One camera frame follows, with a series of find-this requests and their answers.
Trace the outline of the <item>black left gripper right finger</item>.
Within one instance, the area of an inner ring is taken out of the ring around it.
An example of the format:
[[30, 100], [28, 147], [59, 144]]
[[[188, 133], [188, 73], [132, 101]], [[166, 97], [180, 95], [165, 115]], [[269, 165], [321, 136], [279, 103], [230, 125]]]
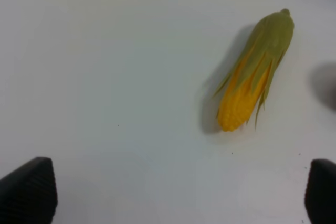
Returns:
[[335, 223], [335, 163], [314, 159], [304, 197], [311, 223]]

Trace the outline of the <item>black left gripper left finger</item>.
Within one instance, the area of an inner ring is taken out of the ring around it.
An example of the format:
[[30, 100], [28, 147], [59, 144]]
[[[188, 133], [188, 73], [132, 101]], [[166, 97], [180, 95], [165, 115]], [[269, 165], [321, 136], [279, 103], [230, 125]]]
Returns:
[[1, 223], [52, 223], [58, 205], [54, 167], [35, 157], [1, 178]]

